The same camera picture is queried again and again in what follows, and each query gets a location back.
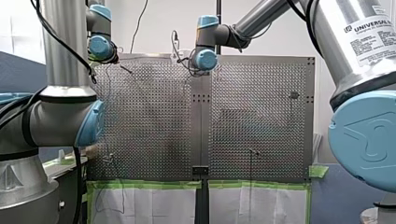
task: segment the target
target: pegboard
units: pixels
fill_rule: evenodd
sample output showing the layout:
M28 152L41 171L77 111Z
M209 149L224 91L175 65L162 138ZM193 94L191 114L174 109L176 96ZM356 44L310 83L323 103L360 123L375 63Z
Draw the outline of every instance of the pegboard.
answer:
M88 178L191 180L193 165L208 165L209 179L304 182L314 63L219 56L215 71L198 78L169 55L128 55L97 67L105 131Z
M190 74L169 57L144 55L96 72L105 130L89 179L190 180Z
M222 56L220 64L212 74L209 178L304 182L314 59Z

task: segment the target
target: sticker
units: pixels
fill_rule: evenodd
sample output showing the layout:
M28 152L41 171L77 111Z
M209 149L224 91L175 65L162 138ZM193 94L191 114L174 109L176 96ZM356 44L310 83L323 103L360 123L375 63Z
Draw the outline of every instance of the sticker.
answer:
M344 28L360 66L396 56L396 33L388 16L372 16Z
M373 10L376 15L387 15L387 11L381 6L373 6Z

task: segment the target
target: blue joint cap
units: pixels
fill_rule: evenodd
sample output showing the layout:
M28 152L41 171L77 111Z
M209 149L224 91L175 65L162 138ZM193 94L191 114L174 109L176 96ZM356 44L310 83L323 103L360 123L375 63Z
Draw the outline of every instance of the blue joint cap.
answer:
M105 105L96 101L91 105L90 111L85 116L78 130L75 147L87 147L95 144L104 127Z
M370 91L344 102L329 126L332 154L359 180L396 193L396 91Z
M203 71L210 71L218 64L218 55L212 49L203 49L195 56L195 65Z
M97 14L111 21L111 11L108 7L104 7L102 5L91 5L90 11L96 12Z
M198 19L198 29L202 29L214 25L219 25L219 18L217 16L206 15L206 16L201 16Z
M95 58L104 60L113 54L113 48L107 39L94 35L90 41L90 52Z
M31 96L31 95L32 93L27 93L27 92L0 93L0 105L5 105L15 100L21 99L22 97Z

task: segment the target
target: white wall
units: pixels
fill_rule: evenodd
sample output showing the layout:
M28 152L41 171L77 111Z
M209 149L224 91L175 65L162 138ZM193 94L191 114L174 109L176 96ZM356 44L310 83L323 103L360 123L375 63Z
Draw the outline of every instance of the white wall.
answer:
M233 24L260 0L223 0L223 22ZM396 0L380 0L395 22ZM0 0L0 50L44 62L39 23L28 0ZM107 0L113 13L113 40L129 52L138 16L145 0ZM177 30L182 49L194 48L197 19L215 14L216 0L148 0L134 52L170 52L170 35ZM236 49L223 48L223 54L240 54ZM245 55L315 56L315 124L314 131L324 135L318 151L319 161L333 162L329 149L327 126L332 116L329 105L335 87L325 62L313 48L305 24L291 10L275 21L266 35L254 40L244 50Z
M41 24L29 0L0 0L0 51L45 62Z

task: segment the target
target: robotic arm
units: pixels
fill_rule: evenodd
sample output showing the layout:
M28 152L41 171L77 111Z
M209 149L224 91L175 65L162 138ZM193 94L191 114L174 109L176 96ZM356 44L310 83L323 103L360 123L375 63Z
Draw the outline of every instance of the robotic arm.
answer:
M329 141L334 156L368 185L396 192L396 33L377 0L300 0L307 26L329 67L336 91ZM214 16L198 21L192 65L209 71L215 46L247 48L252 37L286 12L286 0L262 0L237 24Z
M80 0L44 0L43 5L47 23L82 59L88 59L90 31L90 59L118 60L106 7L87 9ZM48 32L44 43L48 86L34 96L0 97L0 217L6 223L57 223L64 205L58 183L44 173L38 148L89 146L103 128L104 105L90 87L87 67Z

